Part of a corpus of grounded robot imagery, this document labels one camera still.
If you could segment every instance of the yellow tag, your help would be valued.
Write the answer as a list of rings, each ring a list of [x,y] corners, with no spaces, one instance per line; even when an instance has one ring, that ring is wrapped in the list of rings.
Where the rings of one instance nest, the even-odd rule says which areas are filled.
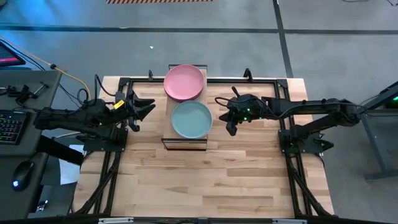
[[[124,104],[124,101],[121,100],[121,101],[119,101],[118,103],[116,103],[116,104],[114,105],[114,108],[115,108],[115,109],[118,109],[118,108],[121,107],[123,104]]]

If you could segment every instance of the white paper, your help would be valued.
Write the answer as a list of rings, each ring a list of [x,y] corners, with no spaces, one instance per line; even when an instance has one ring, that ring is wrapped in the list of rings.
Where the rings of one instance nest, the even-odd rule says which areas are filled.
[[[84,145],[70,145],[69,148],[74,149],[83,154]],[[61,185],[74,183],[79,179],[80,166],[59,159],[61,171]]]

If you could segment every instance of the orange warning stripe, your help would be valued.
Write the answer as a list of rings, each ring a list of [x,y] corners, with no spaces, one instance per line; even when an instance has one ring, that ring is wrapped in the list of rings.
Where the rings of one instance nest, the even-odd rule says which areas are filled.
[[[108,4],[169,3],[169,2],[209,2],[213,0],[106,0]]]

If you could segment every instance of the computer mouse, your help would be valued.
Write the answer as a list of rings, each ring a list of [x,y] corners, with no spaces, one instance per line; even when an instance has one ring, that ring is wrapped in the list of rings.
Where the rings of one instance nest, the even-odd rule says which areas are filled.
[[[12,188],[15,191],[24,190],[30,181],[32,176],[33,167],[35,164],[31,161],[21,162],[12,175]]]

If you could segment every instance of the yellow cable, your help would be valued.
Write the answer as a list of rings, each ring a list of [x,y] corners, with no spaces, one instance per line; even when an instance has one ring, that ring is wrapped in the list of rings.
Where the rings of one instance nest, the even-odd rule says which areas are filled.
[[[7,43],[9,43],[9,44],[11,44],[11,45],[17,47],[19,50],[25,52],[26,54],[29,54],[29,55],[32,56],[33,58],[36,58],[37,60],[40,60],[40,61],[43,62],[44,64],[47,64],[48,66],[51,66],[51,63],[48,63],[48,62],[46,62],[45,60],[39,58],[38,56],[36,56],[36,55],[34,55],[34,54],[31,54],[30,52],[24,50],[23,48],[21,48],[20,46],[16,45],[15,43],[13,43],[12,41],[10,41],[9,39],[5,38],[3,35],[0,35],[0,38],[4,39],[5,41],[7,41]],[[59,69],[59,68],[57,68],[57,67],[55,67],[54,69],[57,70],[57,71],[59,71],[59,72],[61,72],[61,73],[64,74],[64,75],[66,75],[66,76],[68,76],[68,77],[74,79],[74,80],[78,80],[79,82],[81,82],[81,84],[83,84],[83,85],[85,86],[86,90],[87,90],[88,99],[89,99],[89,100],[91,99],[90,89],[88,88],[87,84],[86,84],[84,81],[80,80],[80,79],[77,78],[77,77],[74,77],[73,75],[69,75],[68,73],[62,71],[61,69]]]

